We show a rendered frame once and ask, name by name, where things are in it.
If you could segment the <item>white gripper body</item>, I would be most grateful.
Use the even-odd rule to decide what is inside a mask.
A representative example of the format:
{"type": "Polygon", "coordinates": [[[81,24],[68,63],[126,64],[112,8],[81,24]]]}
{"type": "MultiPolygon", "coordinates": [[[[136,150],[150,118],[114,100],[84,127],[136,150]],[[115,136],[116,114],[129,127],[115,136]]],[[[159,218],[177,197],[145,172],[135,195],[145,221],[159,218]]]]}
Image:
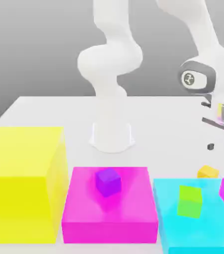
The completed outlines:
{"type": "Polygon", "coordinates": [[[206,128],[204,132],[208,141],[217,146],[224,146],[224,126],[205,117],[202,117],[202,123],[206,128]]]}

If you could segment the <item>small orange cube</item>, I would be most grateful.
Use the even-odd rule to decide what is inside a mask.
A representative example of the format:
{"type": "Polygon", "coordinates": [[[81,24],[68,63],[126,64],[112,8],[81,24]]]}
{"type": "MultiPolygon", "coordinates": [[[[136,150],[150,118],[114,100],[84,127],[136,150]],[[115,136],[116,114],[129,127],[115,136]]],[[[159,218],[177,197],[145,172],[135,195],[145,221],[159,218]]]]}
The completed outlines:
{"type": "Polygon", "coordinates": [[[202,168],[200,168],[197,172],[197,178],[218,178],[219,177],[219,170],[208,166],[204,165],[202,168]]]}

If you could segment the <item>small green cube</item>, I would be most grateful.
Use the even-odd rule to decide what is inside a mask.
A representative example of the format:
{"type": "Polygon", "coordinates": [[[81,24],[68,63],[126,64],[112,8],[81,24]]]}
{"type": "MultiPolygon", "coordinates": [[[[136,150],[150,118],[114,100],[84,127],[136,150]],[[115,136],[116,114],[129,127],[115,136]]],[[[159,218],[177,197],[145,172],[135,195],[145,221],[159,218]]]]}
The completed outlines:
{"type": "Polygon", "coordinates": [[[177,215],[198,219],[202,210],[202,190],[198,187],[179,186],[177,215]]]}

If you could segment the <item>small purple cube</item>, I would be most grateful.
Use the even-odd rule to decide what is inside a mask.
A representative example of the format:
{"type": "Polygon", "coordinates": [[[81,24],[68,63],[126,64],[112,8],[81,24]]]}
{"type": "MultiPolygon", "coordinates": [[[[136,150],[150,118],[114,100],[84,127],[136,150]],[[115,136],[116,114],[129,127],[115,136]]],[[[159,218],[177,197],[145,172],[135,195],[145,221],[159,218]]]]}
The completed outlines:
{"type": "Polygon", "coordinates": [[[95,173],[95,185],[104,197],[109,197],[121,191],[121,176],[114,168],[99,170],[95,173]]]}

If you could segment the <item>large cyan box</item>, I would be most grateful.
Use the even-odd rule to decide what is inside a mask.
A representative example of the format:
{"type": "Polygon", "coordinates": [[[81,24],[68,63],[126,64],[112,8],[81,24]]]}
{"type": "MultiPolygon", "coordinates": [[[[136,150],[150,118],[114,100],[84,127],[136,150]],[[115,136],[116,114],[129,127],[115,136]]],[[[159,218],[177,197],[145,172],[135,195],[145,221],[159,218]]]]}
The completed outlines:
{"type": "Polygon", "coordinates": [[[224,202],[220,179],[154,179],[153,194],[163,254],[224,254],[224,202]],[[200,218],[177,214],[179,187],[202,189],[200,218]]]}

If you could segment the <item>large magenta box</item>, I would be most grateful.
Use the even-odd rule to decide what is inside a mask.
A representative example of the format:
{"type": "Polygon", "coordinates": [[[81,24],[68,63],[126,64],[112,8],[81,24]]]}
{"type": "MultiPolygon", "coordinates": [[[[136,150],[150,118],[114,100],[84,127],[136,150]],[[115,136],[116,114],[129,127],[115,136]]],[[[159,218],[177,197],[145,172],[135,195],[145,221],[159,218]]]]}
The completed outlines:
{"type": "Polygon", "coordinates": [[[62,217],[65,244],[154,244],[158,217],[146,167],[114,167],[121,191],[104,197],[100,167],[74,167],[62,217]]]}

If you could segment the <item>large yellow box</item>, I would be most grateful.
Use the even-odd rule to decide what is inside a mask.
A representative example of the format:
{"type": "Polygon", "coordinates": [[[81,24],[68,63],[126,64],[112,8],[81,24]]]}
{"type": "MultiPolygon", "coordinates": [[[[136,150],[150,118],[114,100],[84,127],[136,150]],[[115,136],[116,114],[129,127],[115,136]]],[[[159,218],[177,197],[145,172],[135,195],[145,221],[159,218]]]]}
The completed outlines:
{"type": "Polygon", "coordinates": [[[69,186],[62,127],[0,127],[0,244],[53,244],[69,186]]]}

